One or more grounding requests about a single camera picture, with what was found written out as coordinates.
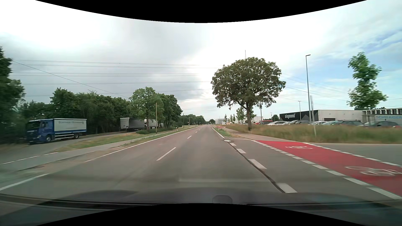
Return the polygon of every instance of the tree trunk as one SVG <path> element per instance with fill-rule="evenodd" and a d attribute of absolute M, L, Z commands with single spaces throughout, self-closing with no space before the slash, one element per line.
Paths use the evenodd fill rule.
<path fill-rule="evenodd" d="M 246 109 L 246 114 L 247 114 L 247 124 L 248 124 L 248 130 L 251 130 L 251 118 L 250 118 L 250 109 Z"/>

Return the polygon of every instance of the truck wheel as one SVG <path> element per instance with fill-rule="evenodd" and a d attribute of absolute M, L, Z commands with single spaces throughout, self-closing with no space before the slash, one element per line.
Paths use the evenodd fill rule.
<path fill-rule="evenodd" d="M 49 142 L 51 142 L 51 136 L 50 136 L 50 135 L 47 135 L 47 136 L 46 136 L 46 143 L 49 143 Z"/>

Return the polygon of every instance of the blue truck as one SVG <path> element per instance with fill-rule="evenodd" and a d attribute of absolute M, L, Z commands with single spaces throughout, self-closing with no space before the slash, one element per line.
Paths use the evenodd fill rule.
<path fill-rule="evenodd" d="M 27 123 L 29 144 L 52 140 L 78 139 L 86 135 L 86 119 L 38 119 Z"/>

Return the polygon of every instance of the sidewalk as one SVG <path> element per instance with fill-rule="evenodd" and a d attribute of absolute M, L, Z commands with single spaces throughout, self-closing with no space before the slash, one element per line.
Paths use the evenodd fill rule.
<path fill-rule="evenodd" d="M 116 142 L 116 143 L 103 144 L 103 145 L 89 147 L 89 148 L 82 148 L 82 149 L 76 149 L 76 150 L 65 151 L 65 152 L 53 152 L 50 154 L 44 154 L 44 155 L 40 155 L 40 156 L 32 156 L 32 157 L 25 158 L 25 159 L 16 159 L 13 162 L 6 162 L 3 164 L 0 164 L 0 173 L 21 171 L 21 170 L 39 166 L 42 164 L 55 162 L 55 161 L 59 161 L 59 160 L 63 160 L 66 158 L 71 158 L 71 157 L 75 157 L 75 156 L 79 156 L 79 155 L 83 155 L 83 154 L 87 154 L 87 153 L 91 153 L 91 152 L 95 152 L 95 151 L 107 150 L 109 148 L 118 147 L 118 146 L 124 145 L 124 144 L 129 144 L 131 142 L 141 140 L 144 138 L 159 136 L 161 134 L 169 134 L 172 132 L 174 132 L 174 130 L 163 132 L 163 133 L 158 133 L 158 134 L 153 134 L 153 135 L 146 136 L 146 137 L 136 138 L 136 139 L 132 139 L 132 140 L 125 140 L 125 141 L 120 141 L 120 142 Z"/>
<path fill-rule="evenodd" d="M 267 137 L 267 136 L 261 136 L 261 135 L 255 135 L 255 134 L 245 134 L 242 132 L 239 132 L 237 130 L 233 129 L 228 129 L 228 128 L 222 128 L 223 130 L 226 130 L 234 135 L 238 135 L 250 140 L 265 140 L 265 141 L 283 141 L 283 142 L 296 142 L 294 140 L 285 140 L 285 139 L 280 139 L 280 138 L 273 138 L 273 137 Z"/>

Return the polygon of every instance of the car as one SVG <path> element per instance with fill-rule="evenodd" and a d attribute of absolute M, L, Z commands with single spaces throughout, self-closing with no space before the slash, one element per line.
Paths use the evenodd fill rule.
<path fill-rule="evenodd" d="M 299 124 L 309 124 L 309 121 L 299 120 L 299 121 L 295 122 L 295 125 L 299 125 Z"/>
<path fill-rule="evenodd" d="M 309 125 L 321 125 L 321 124 L 323 124 L 323 123 L 325 123 L 325 122 L 327 122 L 327 121 L 315 121 L 315 122 L 312 122 L 312 123 L 309 124 Z"/>
<path fill-rule="evenodd" d="M 283 124 L 283 123 L 285 123 L 286 121 L 273 121 L 273 122 L 271 122 L 271 123 L 268 123 L 267 125 L 280 125 L 280 124 Z"/>
<path fill-rule="evenodd" d="M 333 125 L 358 126 L 363 125 L 363 123 L 357 120 L 338 120 Z"/>
<path fill-rule="evenodd" d="M 359 125 L 362 127 L 374 127 L 374 128 L 378 128 L 378 127 L 393 127 L 393 128 L 401 128 L 400 125 L 398 125 L 398 123 L 393 122 L 393 121 L 369 121 L 366 122 L 363 125 Z"/>
<path fill-rule="evenodd" d="M 328 122 L 324 122 L 322 124 L 319 125 L 333 125 L 334 123 L 336 123 L 337 121 L 328 121 Z"/>

